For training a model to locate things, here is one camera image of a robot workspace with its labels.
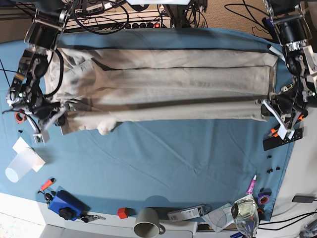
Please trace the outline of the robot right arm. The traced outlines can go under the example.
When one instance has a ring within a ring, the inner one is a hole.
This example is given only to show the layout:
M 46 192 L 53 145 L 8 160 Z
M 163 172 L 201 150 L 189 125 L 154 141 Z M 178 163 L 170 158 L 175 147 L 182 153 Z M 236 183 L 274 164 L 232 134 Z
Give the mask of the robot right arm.
M 73 0 L 33 2 L 36 11 L 24 39 L 29 47 L 20 58 L 6 96 L 10 111 L 27 117 L 38 140 L 44 139 L 50 125 L 65 112 L 61 104 L 51 102 L 51 98 L 60 89 L 63 79 L 64 61 L 57 44 L 66 29 L 74 3 Z M 52 92 L 44 94 L 40 89 L 40 80 L 49 69 L 53 56 L 60 60 L 59 81 Z

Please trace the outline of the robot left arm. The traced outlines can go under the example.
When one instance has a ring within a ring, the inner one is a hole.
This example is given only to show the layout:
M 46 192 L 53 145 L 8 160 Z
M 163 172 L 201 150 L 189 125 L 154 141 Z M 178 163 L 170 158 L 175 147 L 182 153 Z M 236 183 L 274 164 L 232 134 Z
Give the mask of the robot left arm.
M 265 0 L 264 5 L 295 87 L 274 96 L 266 107 L 277 119 L 289 114 L 290 121 L 281 127 L 292 130 L 308 107 L 317 106 L 317 61 L 310 44 L 312 34 L 299 0 Z

